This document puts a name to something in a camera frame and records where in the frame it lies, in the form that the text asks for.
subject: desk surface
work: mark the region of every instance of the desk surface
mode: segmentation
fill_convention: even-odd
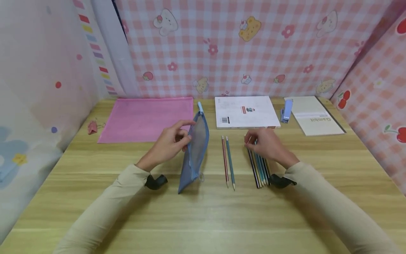
[[[246,130],[217,130],[214,100],[201,102],[210,128],[204,183],[195,182],[177,194],[183,154],[157,167],[152,173],[166,174],[167,186],[137,195],[96,253],[347,253],[326,221],[291,187],[256,189],[243,147]],[[272,102],[279,115],[283,99]],[[294,118],[276,133],[406,251],[404,196],[334,106],[322,102],[347,134],[306,137]],[[101,131],[87,134],[88,122],[95,117],[98,123],[106,122],[113,104],[105,100],[92,110],[0,253],[51,253],[80,214],[152,146],[97,144]],[[235,192],[225,184],[221,135],[230,139]]]

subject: white book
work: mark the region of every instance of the white book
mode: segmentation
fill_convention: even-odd
[[[218,129],[281,126],[269,96],[215,97]]]
[[[315,96],[286,97],[285,100],[293,100],[292,113],[306,136],[346,132]]]

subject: beige sleeve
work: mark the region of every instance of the beige sleeve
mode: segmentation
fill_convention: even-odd
[[[93,253],[148,176],[148,172],[129,165],[72,225],[54,254]]]
[[[295,189],[324,215],[351,253],[401,253],[376,222],[312,166],[299,162],[286,171],[285,177],[297,182]]]

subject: colorful striped border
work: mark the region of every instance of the colorful striped border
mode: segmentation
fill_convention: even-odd
[[[85,9],[84,4],[81,0],[72,0],[72,1],[77,9],[82,10]],[[78,14],[78,17],[82,25],[82,29],[85,32],[86,38],[89,42],[89,47],[93,52],[95,61],[99,65],[100,76],[103,78],[108,94],[118,96],[116,90],[113,87],[113,84],[111,83],[110,75],[108,75],[108,70],[106,68],[106,63],[103,60],[104,57],[103,54],[101,53],[101,48],[97,44],[96,37],[93,35],[93,29],[91,27],[89,18],[83,14]]]

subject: black wrist clip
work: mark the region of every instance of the black wrist clip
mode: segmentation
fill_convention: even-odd
[[[276,174],[272,174],[269,176],[269,184],[278,189],[283,189],[288,185],[297,185],[298,183],[285,177],[279,177]]]
[[[164,175],[160,175],[157,179],[154,179],[151,175],[149,175],[144,186],[156,191],[159,190],[167,182],[168,179]]]

